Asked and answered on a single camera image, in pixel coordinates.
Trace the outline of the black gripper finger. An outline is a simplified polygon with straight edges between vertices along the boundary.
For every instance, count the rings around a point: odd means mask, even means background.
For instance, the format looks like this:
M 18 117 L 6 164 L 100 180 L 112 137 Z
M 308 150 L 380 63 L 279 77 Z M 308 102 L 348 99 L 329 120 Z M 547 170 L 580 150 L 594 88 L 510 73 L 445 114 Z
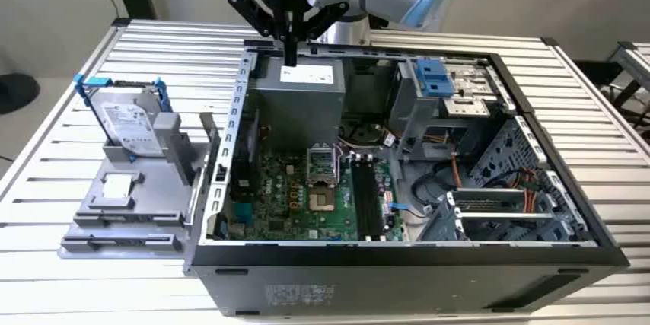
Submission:
M 304 20 L 305 11 L 293 11 L 291 15 L 291 66 L 297 63 L 297 43 L 315 40 L 345 14 L 348 2 L 327 5 L 309 19 Z
M 283 9 L 273 6 L 272 13 L 268 13 L 255 0 L 227 2 L 263 37 L 272 37 L 283 42 L 283 61 L 285 66 L 291 66 L 291 36 Z

